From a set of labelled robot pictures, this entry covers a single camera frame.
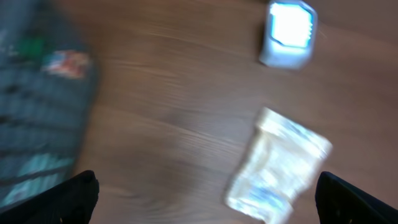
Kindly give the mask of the beige paper pouch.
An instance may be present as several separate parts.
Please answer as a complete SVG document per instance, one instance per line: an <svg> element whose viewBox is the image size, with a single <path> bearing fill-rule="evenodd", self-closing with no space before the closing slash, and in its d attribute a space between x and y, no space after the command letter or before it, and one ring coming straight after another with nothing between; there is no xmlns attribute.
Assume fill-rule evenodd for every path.
<svg viewBox="0 0 398 224"><path fill-rule="evenodd" d="M285 223L295 199L311 186L331 150L327 138L263 108L224 202L266 224Z"/></svg>

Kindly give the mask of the teal snack packet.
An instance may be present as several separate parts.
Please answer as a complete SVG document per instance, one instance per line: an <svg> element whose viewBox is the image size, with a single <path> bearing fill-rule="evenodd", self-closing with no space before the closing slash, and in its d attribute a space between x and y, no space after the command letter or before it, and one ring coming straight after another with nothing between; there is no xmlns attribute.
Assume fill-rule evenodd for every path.
<svg viewBox="0 0 398 224"><path fill-rule="evenodd" d="M49 153L2 158L1 206L14 205L59 184L74 161Z"/></svg>

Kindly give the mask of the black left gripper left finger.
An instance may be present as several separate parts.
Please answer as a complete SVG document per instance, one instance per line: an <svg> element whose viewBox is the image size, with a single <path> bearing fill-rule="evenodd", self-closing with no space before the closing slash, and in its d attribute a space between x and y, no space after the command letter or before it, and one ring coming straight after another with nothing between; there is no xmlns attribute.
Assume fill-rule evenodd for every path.
<svg viewBox="0 0 398 224"><path fill-rule="evenodd" d="M86 170L1 213L1 224L89 223L100 185Z"/></svg>

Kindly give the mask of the orange snack packet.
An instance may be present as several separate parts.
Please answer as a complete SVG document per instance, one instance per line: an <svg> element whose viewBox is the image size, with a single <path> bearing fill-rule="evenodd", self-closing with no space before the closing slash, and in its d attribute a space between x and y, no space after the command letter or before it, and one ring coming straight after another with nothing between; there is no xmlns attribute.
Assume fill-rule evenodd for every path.
<svg viewBox="0 0 398 224"><path fill-rule="evenodd" d="M79 79L90 67L90 56L76 50L58 50L44 57L41 70L51 75Z"/></svg>

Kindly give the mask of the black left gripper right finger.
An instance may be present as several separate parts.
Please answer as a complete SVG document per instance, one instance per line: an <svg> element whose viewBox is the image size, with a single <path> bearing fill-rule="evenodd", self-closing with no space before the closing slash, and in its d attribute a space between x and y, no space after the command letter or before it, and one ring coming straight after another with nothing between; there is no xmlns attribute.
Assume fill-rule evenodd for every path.
<svg viewBox="0 0 398 224"><path fill-rule="evenodd" d="M397 210L331 172L319 176L315 203L320 224L397 224Z"/></svg>

